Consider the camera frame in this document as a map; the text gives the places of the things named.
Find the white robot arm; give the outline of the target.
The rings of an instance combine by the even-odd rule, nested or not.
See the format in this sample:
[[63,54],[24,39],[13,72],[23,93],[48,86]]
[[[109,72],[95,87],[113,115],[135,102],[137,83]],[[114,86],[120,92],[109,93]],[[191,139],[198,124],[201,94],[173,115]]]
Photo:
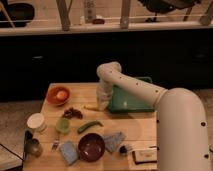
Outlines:
[[211,171],[206,112],[200,98],[185,88],[166,89],[122,74],[118,62],[98,66],[98,107],[117,85],[156,111],[157,171]]

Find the white mesh-covered gripper body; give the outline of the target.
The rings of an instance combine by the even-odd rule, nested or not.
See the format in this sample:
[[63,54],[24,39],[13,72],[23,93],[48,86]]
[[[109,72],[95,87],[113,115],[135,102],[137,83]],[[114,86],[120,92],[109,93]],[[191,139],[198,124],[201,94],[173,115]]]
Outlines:
[[102,79],[99,80],[96,90],[97,106],[100,111],[104,111],[113,95],[113,85]]

